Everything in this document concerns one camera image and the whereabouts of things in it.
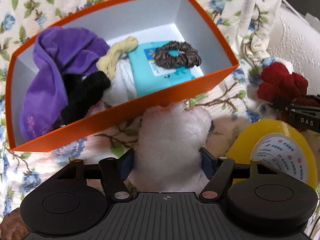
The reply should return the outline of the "white fluffy plush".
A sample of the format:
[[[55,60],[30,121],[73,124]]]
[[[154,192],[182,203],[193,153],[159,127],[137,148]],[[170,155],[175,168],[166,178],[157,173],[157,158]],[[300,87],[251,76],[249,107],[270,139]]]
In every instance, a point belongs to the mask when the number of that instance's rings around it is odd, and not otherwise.
[[[208,183],[199,149],[212,124],[202,107],[179,102],[145,111],[128,181],[140,192],[195,192]]]

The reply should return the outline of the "red knitted chicken toy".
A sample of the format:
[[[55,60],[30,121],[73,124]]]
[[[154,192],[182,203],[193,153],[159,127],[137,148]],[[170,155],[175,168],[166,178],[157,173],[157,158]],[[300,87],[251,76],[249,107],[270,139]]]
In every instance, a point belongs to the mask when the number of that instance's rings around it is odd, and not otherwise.
[[[296,98],[308,95],[307,79],[298,73],[290,73],[280,62],[274,62],[265,67],[260,78],[261,84],[257,97],[269,104],[278,100],[291,103]]]

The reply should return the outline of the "brown wooden block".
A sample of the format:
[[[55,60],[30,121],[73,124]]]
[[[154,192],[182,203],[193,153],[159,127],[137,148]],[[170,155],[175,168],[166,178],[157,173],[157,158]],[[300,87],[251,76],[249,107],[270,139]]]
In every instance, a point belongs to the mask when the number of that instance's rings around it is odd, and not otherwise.
[[[19,208],[4,216],[1,222],[2,240],[21,240],[28,233],[29,231],[25,227]]]

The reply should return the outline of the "black fuzzy scrunchie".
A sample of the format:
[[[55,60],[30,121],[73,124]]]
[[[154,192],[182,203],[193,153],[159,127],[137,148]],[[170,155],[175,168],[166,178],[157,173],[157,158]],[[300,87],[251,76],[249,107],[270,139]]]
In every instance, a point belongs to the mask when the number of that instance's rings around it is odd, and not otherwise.
[[[61,111],[64,125],[83,119],[111,85],[110,79],[100,70],[88,76],[66,74],[62,79],[68,98],[67,106]]]

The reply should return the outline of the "orange cardboard box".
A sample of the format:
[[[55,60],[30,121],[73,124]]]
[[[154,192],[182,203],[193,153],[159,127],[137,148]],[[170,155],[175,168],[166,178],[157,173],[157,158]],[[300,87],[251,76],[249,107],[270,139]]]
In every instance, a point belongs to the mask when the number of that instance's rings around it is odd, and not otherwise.
[[[7,137],[13,151],[48,152],[136,118],[149,107],[167,106],[207,92],[239,65],[228,42],[196,0],[108,0],[77,11],[57,25],[88,29],[111,47],[129,39],[136,39],[138,46],[117,56],[111,87],[83,119],[29,140],[20,129],[20,114],[23,98],[39,70],[33,61],[36,39],[24,42],[12,54],[5,87]],[[158,90],[156,81],[169,81],[184,73],[154,63],[155,48],[169,41],[188,42],[202,62],[188,70],[191,80]]]

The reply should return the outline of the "white embossed sofa cover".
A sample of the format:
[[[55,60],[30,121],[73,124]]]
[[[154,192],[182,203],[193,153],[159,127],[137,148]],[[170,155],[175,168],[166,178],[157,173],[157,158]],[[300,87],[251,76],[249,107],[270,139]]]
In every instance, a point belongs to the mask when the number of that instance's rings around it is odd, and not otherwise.
[[[308,92],[319,94],[319,32],[291,10],[281,6],[267,51],[289,63],[309,82]]]

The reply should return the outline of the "yellow tape roll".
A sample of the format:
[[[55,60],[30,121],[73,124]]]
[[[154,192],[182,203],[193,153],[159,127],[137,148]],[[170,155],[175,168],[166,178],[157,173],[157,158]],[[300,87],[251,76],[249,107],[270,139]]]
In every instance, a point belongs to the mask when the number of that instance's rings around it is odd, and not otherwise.
[[[283,121],[264,119],[249,125],[226,157],[239,164],[262,161],[317,189],[313,151],[303,135]]]

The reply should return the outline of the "brown satin scrunchie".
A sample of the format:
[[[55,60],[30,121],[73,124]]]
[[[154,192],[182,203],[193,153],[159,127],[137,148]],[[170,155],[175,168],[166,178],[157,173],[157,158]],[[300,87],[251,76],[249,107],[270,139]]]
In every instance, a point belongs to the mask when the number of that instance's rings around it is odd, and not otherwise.
[[[177,69],[199,67],[202,59],[198,51],[187,42],[170,41],[156,48],[154,61],[158,67]]]

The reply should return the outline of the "blue tissue pack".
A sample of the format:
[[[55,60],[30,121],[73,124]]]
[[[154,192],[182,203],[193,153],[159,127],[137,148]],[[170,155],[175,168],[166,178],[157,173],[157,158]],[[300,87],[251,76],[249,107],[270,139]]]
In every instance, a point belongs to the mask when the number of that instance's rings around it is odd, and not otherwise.
[[[143,43],[129,52],[129,62],[138,97],[203,76],[199,66],[193,68],[180,66],[171,69],[157,66],[154,59],[156,49],[168,44],[169,41]]]

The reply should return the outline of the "cream knotted scrunchie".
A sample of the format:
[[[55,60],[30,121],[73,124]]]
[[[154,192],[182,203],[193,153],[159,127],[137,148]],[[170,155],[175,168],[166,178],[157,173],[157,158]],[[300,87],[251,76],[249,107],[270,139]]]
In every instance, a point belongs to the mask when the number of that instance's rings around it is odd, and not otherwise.
[[[137,48],[139,42],[137,38],[129,36],[124,40],[114,43],[107,51],[105,56],[102,56],[97,61],[97,69],[106,74],[112,80],[116,75],[116,65],[123,54],[127,54]]]

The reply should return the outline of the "purple cloth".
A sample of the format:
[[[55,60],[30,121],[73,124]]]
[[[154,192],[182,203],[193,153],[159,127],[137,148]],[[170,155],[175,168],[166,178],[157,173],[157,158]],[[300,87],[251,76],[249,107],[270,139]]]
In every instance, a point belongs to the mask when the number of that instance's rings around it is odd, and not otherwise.
[[[20,131],[33,140],[54,129],[68,97],[62,77],[88,76],[109,50],[103,38],[85,28],[50,27],[36,38],[33,61],[39,69],[23,97]]]

